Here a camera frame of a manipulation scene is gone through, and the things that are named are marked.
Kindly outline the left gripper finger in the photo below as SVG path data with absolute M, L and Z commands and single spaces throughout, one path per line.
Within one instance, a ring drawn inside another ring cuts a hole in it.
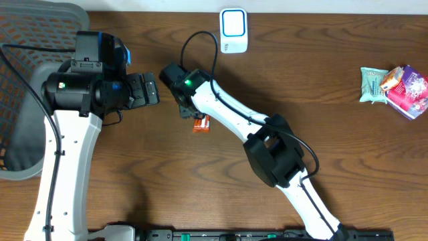
M 142 92 L 144 96 L 144 105 L 147 106 L 150 104 L 150 79 L 148 78 L 147 74 L 144 73 L 142 75 Z
M 156 80 L 152 72 L 146 73 L 146 90 L 148 94 L 148 105 L 158 104 L 160 102 L 160 97 Z

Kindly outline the orange red snack bar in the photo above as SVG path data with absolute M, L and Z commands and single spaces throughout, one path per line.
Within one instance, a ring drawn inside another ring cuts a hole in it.
M 209 115 L 205 115 L 203 118 L 196 118 L 193 124 L 194 133 L 208 133 L 210 131 L 210 120 Z

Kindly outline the teal snack packet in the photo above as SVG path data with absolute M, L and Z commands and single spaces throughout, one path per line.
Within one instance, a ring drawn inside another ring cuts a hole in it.
M 382 91 L 380 84 L 384 76 L 388 73 L 387 70 L 376 68 L 361 67 L 361 97 L 360 102 L 381 102 L 386 104 L 387 97 Z

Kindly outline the orange snack packet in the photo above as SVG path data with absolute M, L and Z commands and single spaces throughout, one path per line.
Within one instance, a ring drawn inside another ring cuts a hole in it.
M 404 67 L 400 67 L 400 66 L 394 68 L 389 73 L 387 73 L 380 84 L 382 91 L 386 92 L 394 88 L 395 86 L 397 86 L 400 83 L 403 74 L 404 74 Z

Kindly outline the red purple snack bag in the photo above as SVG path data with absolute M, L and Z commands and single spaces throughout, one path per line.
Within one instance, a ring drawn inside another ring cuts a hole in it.
M 400 83 L 384 92 L 387 102 L 410 120 L 427 110 L 427 77 L 410 65 L 404 67 Z

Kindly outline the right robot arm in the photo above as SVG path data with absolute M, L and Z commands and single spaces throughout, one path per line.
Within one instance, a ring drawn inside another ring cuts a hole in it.
M 268 186 L 278 188 L 300 215 L 308 235 L 316 240 L 345 240 L 340 221 L 328 210 L 311 184 L 304 152 L 313 150 L 291 131 L 284 117 L 258 113 L 226 93 L 202 71 L 189 72 L 178 64 L 159 75 L 179 106 L 208 115 L 243 143 L 253 172 Z

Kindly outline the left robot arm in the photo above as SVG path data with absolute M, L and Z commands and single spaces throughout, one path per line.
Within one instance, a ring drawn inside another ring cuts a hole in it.
M 91 232 L 86 220 L 92 155 L 104 117 L 160 100 L 154 74 L 129 74 L 129 63 L 119 38 L 79 31 L 74 59 L 43 82 L 45 154 L 26 240 L 144 239 L 142 230 L 126 222 Z

